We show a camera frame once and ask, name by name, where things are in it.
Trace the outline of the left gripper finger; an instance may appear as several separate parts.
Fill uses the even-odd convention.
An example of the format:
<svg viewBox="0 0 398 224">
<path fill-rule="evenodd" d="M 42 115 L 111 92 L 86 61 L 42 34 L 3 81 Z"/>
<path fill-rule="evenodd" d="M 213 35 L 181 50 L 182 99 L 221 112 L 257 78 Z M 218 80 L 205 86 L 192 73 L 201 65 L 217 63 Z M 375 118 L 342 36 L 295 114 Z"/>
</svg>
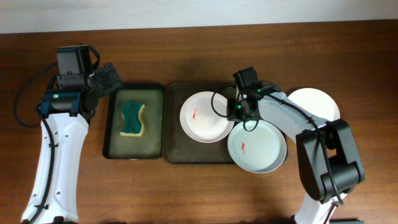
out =
<svg viewBox="0 0 398 224">
<path fill-rule="evenodd" d="M 121 80 L 103 82 L 99 85 L 99 97 L 105 97 L 123 88 Z"/>
<path fill-rule="evenodd" d="M 120 81 L 119 75 L 112 63 L 104 64 L 103 68 L 105 69 L 108 82 L 116 83 Z"/>
</svg>

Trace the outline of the white plate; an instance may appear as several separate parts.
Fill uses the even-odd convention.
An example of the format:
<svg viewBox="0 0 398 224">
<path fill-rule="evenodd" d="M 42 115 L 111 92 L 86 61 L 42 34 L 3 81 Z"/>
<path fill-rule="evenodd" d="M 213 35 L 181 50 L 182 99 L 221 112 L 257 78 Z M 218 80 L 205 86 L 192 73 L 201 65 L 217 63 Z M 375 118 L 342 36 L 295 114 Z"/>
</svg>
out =
<svg viewBox="0 0 398 224">
<path fill-rule="evenodd" d="M 285 97 L 288 103 L 295 105 L 308 117 L 311 117 L 318 128 L 324 127 L 327 121 L 340 119 L 340 110 L 334 99 L 324 91 L 315 88 L 299 88 Z M 289 137 L 297 142 L 296 135 L 305 130 L 313 131 L 315 128 L 297 110 L 289 107 L 293 112 L 294 119 L 289 125 Z"/>
<path fill-rule="evenodd" d="M 257 174 L 276 170 L 287 156 L 284 135 L 260 120 L 237 124 L 228 136 L 228 152 L 240 168 Z"/>
<path fill-rule="evenodd" d="M 180 110 L 180 124 L 183 131 L 192 139 L 212 143 L 222 140 L 232 130 L 233 121 L 217 115 L 213 108 L 226 116 L 227 99 L 214 92 L 202 91 L 190 96 Z"/>
</svg>

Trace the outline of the green yellow sponge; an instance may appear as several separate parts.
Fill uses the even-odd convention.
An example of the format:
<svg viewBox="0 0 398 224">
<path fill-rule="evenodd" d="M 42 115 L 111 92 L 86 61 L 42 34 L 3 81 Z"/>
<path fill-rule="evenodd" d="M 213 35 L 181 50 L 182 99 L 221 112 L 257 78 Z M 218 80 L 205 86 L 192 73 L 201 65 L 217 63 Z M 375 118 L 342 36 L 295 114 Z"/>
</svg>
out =
<svg viewBox="0 0 398 224">
<path fill-rule="evenodd" d="M 137 101 L 125 101 L 121 107 L 124 126 L 120 131 L 121 136 L 139 137 L 144 133 L 142 113 L 145 104 Z"/>
</svg>

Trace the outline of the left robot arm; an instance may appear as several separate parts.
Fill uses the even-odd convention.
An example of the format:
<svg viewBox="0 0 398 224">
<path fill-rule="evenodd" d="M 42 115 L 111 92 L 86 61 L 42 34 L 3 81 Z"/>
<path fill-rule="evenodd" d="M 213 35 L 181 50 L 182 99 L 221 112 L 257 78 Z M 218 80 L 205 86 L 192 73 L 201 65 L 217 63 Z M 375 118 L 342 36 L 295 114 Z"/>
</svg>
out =
<svg viewBox="0 0 398 224">
<path fill-rule="evenodd" d="M 100 65 L 90 45 L 57 49 L 54 75 L 35 107 L 41 149 L 22 223 L 78 223 L 76 188 L 81 150 L 100 98 L 123 86 L 112 63 Z"/>
</svg>

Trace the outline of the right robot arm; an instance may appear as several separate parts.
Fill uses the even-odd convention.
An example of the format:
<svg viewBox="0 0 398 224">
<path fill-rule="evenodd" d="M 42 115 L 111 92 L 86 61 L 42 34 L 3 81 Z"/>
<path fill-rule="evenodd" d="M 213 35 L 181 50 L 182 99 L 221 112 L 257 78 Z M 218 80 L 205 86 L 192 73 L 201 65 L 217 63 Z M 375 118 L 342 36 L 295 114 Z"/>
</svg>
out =
<svg viewBox="0 0 398 224">
<path fill-rule="evenodd" d="M 233 78 L 237 94 L 226 109 L 227 119 L 237 122 L 228 137 L 233 161 L 249 172 L 272 172 L 284 162 L 285 138 L 291 138 L 306 194 L 290 222 L 329 223 L 343 199 L 365 180 L 349 124 L 311 114 L 275 85 L 264 85 L 252 67 Z"/>
</svg>

